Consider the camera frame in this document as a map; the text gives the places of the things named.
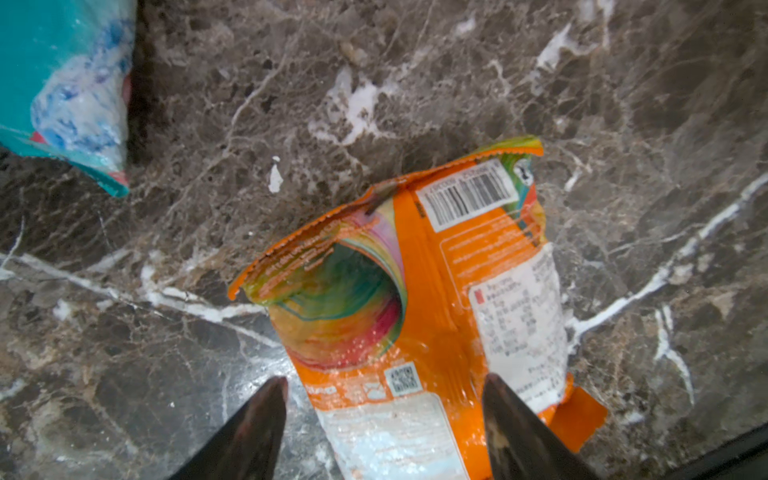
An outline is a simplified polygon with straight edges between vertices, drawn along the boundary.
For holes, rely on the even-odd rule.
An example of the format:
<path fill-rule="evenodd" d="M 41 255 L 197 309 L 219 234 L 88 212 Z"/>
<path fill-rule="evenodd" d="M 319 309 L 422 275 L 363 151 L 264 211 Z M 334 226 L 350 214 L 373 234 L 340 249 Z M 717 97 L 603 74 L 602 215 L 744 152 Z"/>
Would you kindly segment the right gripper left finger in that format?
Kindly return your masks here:
<path fill-rule="evenodd" d="M 268 379 L 171 477 L 271 480 L 285 431 L 287 399 L 287 378 Z"/>

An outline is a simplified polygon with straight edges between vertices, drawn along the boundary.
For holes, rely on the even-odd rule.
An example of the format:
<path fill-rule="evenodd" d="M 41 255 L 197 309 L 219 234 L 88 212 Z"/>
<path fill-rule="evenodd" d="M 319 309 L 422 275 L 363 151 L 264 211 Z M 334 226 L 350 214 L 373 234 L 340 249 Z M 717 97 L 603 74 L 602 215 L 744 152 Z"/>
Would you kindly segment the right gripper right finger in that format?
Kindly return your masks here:
<path fill-rule="evenodd" d="M 598 479 L 495 373 L 485 377 L 482 410 L 494 479 Z"/>

